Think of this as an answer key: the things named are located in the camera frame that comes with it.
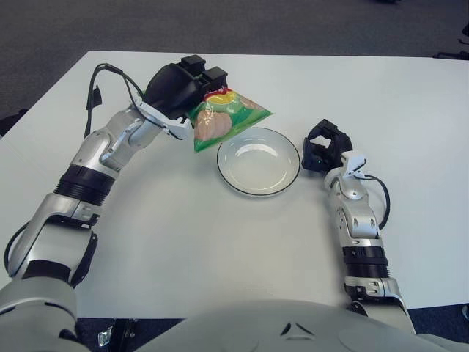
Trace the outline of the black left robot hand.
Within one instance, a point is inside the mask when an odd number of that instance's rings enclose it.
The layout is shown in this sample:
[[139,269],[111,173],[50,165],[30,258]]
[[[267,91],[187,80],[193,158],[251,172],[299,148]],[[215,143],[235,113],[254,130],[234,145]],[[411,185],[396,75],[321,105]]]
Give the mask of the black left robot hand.
[[163,66],[150,80],[143,101],[170,120],[197,107],[205,95],[227,86],[228,73],[219,67],[207,69],[198,55]]

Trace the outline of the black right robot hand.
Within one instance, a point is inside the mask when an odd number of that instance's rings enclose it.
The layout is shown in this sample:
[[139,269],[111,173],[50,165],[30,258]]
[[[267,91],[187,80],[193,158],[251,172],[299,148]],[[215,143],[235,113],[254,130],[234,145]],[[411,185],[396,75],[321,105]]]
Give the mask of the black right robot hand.
[[[319,136],[330,141],[327,147],[312,141]],[[301,165],[305,170],[327,173],[341,167],[343,165],[341,154],[351,150],[352,142],[349,136],[340,131],[332,122],[323,119],[311,129],[303,140]]]

